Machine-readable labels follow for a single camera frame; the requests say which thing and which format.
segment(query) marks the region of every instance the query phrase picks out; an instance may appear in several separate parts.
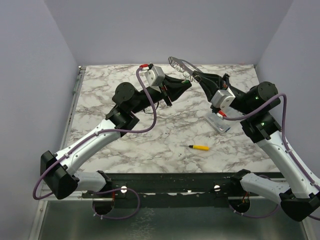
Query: white marble surface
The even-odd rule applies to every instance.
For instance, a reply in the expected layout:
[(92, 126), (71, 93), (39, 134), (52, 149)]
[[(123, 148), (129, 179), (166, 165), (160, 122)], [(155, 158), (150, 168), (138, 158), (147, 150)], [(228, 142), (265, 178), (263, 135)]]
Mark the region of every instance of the white marble surface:
[[(172, 77), (181, 78), (169, 65), (159, 65)], [(112, 97), (121, 82), (130, 82), (138, 90), (137, 65), (101, 65), (86, 68), (80, 97), (71, 126), (69, 144), (93, 129), (114, 106)], [(205, 73), (230, 75), (233, 86), (248, 91), (258, 84), (252, 65), (201, 65)], [(128, 133), (109, 144), (85, 164), (80, 171), (109, 173), (198, 173), (278, 171), (268, 156), (245, 136), (240, 123), (226, 135), (218, 134), (203, 118), (210, 111), (210, 103), (197, 83), (192, 83), (172, 107), (162, 101), (157, 109), (157, 124), (147, 133)], [(139, 112), (141, 130), (151, 125), (152, 114)], [(209, 146), (200, 151), (187, 145)]]

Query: wall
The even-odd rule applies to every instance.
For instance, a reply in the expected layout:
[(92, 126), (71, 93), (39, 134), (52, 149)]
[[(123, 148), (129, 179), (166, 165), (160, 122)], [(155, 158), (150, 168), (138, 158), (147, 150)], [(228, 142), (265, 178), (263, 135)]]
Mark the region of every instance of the wall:
[(44, 0), (80, 65), (256, 64), (292, 0)]
[[(287, 138), (318, 177), (319, 9), (319, 0), (294, 0), (256, 67), (260, 81), (273, 82), (280, 92), (287, 94)], [(282, 108), (278, 107), (274, 114), (280, 120)]]
[(42, 0), (0, 8), (0, 239), (27, 239), (40, 156), (60, 145), (78, 66)]

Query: purple cable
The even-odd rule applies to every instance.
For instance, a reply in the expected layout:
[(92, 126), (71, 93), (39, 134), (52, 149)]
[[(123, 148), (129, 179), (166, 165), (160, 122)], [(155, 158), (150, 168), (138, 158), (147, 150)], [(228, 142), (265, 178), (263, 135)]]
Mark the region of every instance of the purple cable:
[(279, 93), (273, 97), (271, 97), (268, 101), (266, 101), (264, 104), (262, 104), (260, 107), (258, 107), (256, 110), (250, 112), (247, 115), (239, 116), (235, 118), (231, 117), (223, 117), (223, 119), (228, 121), (238, 121), (238, 120), (244, 120), (247, 118), (250, 118), (254, 114), (258, 113), (262, 109), (264, 109), (267, 105), (269, 105), (271, 102), (276, 100), (279, 97), (283, 97), (283, 112), (282, 112), (282, 142), (283, 145), (287, 151), (287, 153), (290, 155), (290, 157), (293, 159), (294, 163), (298, 166), (298, 168), (301, 170), (301, 172), (306, 176), (306, 178), (316, 187), (317, 190), (320, 191), (320, 186), (315, 184), (315, 181), (312, 179), (312, 177), (308, 174), (308, 172), (304, 169), (304, 167), (301, 165), (301, 163), (298, 161), (294, 153), (290, 150), (290, 147), (288, 146), (288, 143), (286, 141), (286, 113), (287, 113), (287, 95), (284, 93)]
[[(109, 193), (113, 193), (113, 192), (121, 191), (121, 190), (123, 190), (123, 189), (117, 188), (117, 189), (112, 189), (112, 190), (109, 190), (109, 191), (95, 192), (95, 194), (97, 194), (97, 195), (109, 194)], [(137, 193), (136, 191), (134, 191), (133, 189), (131, 189), (131, 188), (126, 188), (126, 190), (129, 190), (129, 191), (133, 192), (134, 195), (136, 196), (137, 201), (138, 201), (137, 206), (136, 206), (136, 209), (134, 210), (133, 213), (131, 213), (131, 214), (127, 215), (127, 216), (120, 216), (120, 217), (99, 215), (99, 214), (97, 214), (97, 212), (96, 212), (95, 205), (93, 205), (93, 206), (92, 206), (92, 210), (93, 210), (94, 214), (97, 215), (97, 216), (99, 216), (100, 218), (112, 219), (112, 220), (124, 220), (124, 219), (131, 218), (133, 215), (135, 215), (135, 214), (139, 211), (139, 208), (140, 208), (140, 197), (139, 197), (138, 193)]]
[[(264, 178), (264, 179), (268, 179), (271, 181), (270, 177), (266, 176), (266, 175), (259, 175), (259, 177), (261, 178)], [(245, 213), (241, 213), (241, 212), (238, 212), (236, 211), (231, 205), (229, 205), (229, 207), (231, 208), (231, 210), (235, 213), (235, 214), (238, 214), (238, 215), (241, 215), (242, 217), (246, 217), (246, 218), (250, 218), (250, 219), (264, 219), (264, 218), (267, 218), (267, 217), (270, 217), (272, 216), (273, 214), (275, 214), (279, 209), (280, 209), (280, 205), (277, 204), (275, 209), (272, 210), (271, 212), (265, 214), (265, 215), (262, 215), (262, 216), (253, 216), (253, 215), (248, 215), (248, 214), (245, 214)]]
[[(120, 132), (120, 133), (131, 133), (131, 134), (142, 134), (142, 133), (146, 133), (148, 131), (150, 131), (151, 129), (154, 128), (154, 126), (156, 125), (156, 122), (157, 122), (157, 112), (156, 112), (156, 107), (155, 107), (155, 104), (154, 104), (154, 101), (152, 100), (147, 88), (145, 87), (140, 75), (139, 75), (139, 72), (142, 70), (141, 67), (139, 67), (136, 72), (135, 72), (135, 75), (146, 95), (146, 97), (148, 98), (149, 102), (150, 102), (150, 105), (151, 105), (151, 108), (152, 108), (152, 111), (153, 111), (153, 122), (151, 124), (150, 127), (148, 127), (147, 129), (144, 129), (144, 130), (125, 130), (125, 129), (105, 129), (105, 130), (101, 130), (101, 131), (98, 131), (98, 134), (102, 134), (102, 133), (108, 133), (108, 132)], [(86, 137), (85, 139), (83, 139), (81, 142), (79, 142), (77, 145), (75, 145), (72, 149), (70, 149), (70, 151), (67, 152), (68, 155), (72, 154), (76, 149), (78, 149), (82, 144), (84, 144), (85, 142), (87, 142), (88, 140), (90, 140), (91, 138), (93, 137), (96, 137), (96, 134), (93, 133), (91, 135), (89, 135), (88, 137)], [(40, 176), (40, 178), (38, 179), (38, 181), (35, 183), (35, 186), (33, 188), (33, 191), (32, 191), (32, 197), (33, 199), (35, 200), (42, 200), (42, 199), (45, 199), (46, 197), (49, 197), (50, 195), (53, 194), (53, 192), (50, 192), (44, 196), (37, 196), (37, 189), (41, 183), (41, 181), (45, 178), (45, 176), (51, 171), (51, 169), (53, 169), (56, 165), (58, 165), (61, 161), (63, 161), (64, 159), (66, 159), (66, 156), (63, 155), (59, 160), (57, 160), (54, 164), (52, 164), (50, 167), (48, 167), (44, 173)]]

